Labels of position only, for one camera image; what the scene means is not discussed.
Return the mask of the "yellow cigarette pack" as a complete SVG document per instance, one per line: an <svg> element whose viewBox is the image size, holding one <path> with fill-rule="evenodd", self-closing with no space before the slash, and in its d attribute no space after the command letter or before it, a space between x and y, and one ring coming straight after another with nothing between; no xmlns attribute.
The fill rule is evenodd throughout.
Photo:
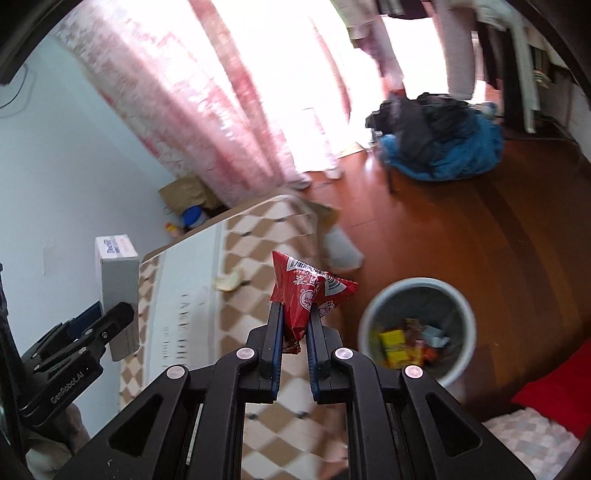
<svg viewBox="0 0 591 480"><path fill-rule="evenodd" d="M380 332L379 336L386 353L404 351L406 349L406 335L402 329Z"/></svg>

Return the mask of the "white medicine box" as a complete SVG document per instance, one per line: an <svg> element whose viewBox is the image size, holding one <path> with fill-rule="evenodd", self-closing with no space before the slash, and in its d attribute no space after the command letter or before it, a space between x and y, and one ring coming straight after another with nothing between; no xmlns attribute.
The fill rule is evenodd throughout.
<svg viewBox="0 0 591 480"><path fill-rule="evenodd" d="M124 302L133 311L131 321L109 342L113 362L124 360L139 348L139 256L126 234L95 238L95 261L100 303L104 312Z"/></svg>

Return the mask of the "orange yellow snack bag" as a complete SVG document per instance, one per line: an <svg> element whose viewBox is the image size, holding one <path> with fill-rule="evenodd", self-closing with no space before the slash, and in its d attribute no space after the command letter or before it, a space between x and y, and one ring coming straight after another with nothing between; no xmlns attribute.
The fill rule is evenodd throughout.
<svg viewBox="0 0 591 480"><path fill-rule="evenodd" d="M386 365L391 369L403 369L409 365L433 366L440 360L440 353L437 349L431 348L421 339L421 331L424 326L418 319L405 318L403 327L398 328L405 331L406 349L385 353Z"/></svg>

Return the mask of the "red small snack packet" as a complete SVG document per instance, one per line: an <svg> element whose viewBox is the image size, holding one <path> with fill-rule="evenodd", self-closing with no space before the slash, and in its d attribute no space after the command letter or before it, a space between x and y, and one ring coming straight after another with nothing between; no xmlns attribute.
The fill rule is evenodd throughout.
<svg viewBox="0 0 591 480"><path fill-rule="evenodd" d="M280 251L273 251L273 269L276 282L270 301L283 304L283 353L298 354L310 322L311 307L317 307L318 314L324 317L351 298L359 284Z"/></svg>

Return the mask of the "blue white milk carton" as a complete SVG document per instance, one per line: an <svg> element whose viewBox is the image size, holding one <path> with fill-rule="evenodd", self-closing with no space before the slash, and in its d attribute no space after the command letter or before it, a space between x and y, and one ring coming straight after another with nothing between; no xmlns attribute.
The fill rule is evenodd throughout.
<svg viewBox="0 0 591 480"><path fill-rule="evenodd" d="M432 325L426 325L422 328L421 339L431 348L443 349L450 342L450 338L445 332Z"/></svg>

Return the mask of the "white round trash bin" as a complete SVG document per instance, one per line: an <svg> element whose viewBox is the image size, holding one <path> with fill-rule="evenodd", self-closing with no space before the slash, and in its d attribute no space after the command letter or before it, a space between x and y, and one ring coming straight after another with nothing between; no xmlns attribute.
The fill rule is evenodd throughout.
<svg viewBox="0 0 591 480"><path fill-rule="evenodd" d="M398 281L370 301L358 334L360 351L379 366L424 368L446 388L464 374L477 340L464 295L438 279Z"/></svg>

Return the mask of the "yellow fruit peel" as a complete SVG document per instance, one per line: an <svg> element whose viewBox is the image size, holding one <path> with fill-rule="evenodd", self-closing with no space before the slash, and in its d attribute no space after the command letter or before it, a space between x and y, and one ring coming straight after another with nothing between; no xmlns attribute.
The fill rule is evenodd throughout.
<svg viewBox="0 0 591 480"><path fill-rule="evenodd" d="M245 278L245 271L240 267L233 267L228 274L223 274L215 278L213 288L216 291L229 293L245 286L249 280Z"/></svg>

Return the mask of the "brown paper bag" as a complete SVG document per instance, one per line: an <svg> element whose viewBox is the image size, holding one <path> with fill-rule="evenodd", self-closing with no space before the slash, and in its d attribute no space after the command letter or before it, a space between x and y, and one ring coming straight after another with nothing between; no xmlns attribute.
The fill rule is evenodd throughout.
<svg viewBox="0 0 591 480"><path fill-rule="evenodd" d="M215 210L223 203L208 186L195 175L186 175L158 190L165 205L178 216L193 206Z"/></svg>

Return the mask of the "checkered pastel blanket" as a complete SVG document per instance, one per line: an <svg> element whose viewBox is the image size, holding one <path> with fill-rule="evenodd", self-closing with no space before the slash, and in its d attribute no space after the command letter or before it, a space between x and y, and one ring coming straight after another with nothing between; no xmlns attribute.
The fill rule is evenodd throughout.
<svg viewBox="0 0 591 480"><path fill-rule="evenodd" d="M573 433L532 408L490 419L484 425L537 479L554 479L580 444Z"/></svg>

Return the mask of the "red pillow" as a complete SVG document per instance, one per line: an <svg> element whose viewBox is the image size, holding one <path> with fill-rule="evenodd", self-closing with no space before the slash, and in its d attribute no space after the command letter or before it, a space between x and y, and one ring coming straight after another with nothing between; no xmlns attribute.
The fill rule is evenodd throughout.
<svg viewBox="0 0 591 480"><path fill-rule="evenodd" d="M590 428L590 339L543 378L527 383L512 403L532 408L582 440Z"/></svg>

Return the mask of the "blue clothes pile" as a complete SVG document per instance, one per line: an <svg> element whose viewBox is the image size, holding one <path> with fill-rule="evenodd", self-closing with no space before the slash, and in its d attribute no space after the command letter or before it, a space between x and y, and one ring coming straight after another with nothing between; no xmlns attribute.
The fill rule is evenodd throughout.
<svg viewBox="0 0 591 480"><path fill-rule="evenodd" d="M448 95L416 99L390 95L366 119L377 134L385 163L424 182L446 182L486 173L501 161L502 126Z"/></svg>

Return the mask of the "pink floral curtain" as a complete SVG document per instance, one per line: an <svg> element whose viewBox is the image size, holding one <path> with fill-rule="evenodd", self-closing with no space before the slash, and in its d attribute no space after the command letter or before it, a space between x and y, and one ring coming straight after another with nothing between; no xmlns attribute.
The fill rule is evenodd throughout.
<svg viewBox="0 0 591 480"><path fill-rule="evenodd" d="M152 156L229 206L336 178L404 89L370 1L84 1L54 38Z"/></svg>

